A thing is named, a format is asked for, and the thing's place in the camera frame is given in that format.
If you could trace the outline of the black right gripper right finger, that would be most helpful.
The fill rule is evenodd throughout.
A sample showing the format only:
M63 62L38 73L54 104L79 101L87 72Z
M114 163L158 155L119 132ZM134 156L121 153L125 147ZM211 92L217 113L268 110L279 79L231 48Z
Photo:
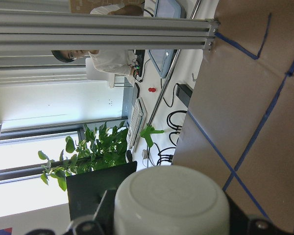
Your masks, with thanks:
M225 194L230 207L230 235L246 235L248 231L249 218L240 207Z

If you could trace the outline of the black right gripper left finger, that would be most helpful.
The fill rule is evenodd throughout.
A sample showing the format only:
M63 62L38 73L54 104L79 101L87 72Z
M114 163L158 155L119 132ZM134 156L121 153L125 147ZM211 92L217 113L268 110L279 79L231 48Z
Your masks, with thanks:
M114 234L113 227L116 192L116 189L108 189L105 191L94 215L94 220L100 224L105 235Z

